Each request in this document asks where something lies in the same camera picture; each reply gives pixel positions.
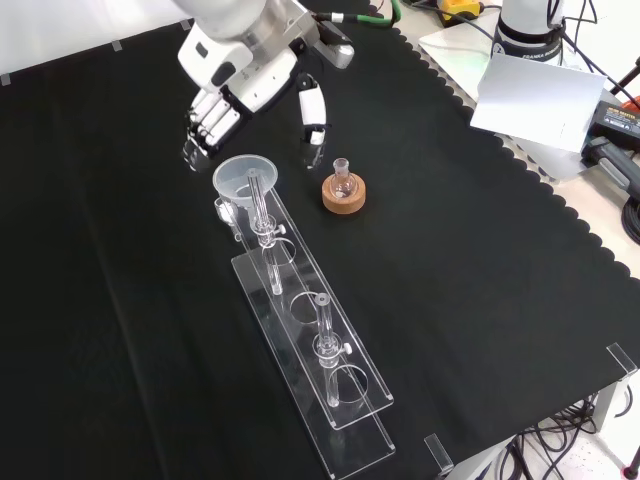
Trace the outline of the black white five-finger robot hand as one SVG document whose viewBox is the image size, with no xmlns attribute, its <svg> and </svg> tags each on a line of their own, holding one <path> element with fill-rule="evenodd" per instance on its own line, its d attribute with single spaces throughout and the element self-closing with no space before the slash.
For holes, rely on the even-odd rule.
<svg viewBox="0 0 640 480">
<path fill-rule="evenodd" d="M 178 60 L 199 92 L 186 113 L 187 139 L 182 158 L 191 170 L 209 169 L 226 142 L 255 114 L 268 110 L 290 87 L 298 95 L 301 157 L 308 169 L 322 161 L 328 129 L 324 94 L 319 82 L 299 70 L 307 49 L 301 38 L 285 45 L 271 59 L 238 40 L 213 40 L 193 26 Z"/>
</svg>

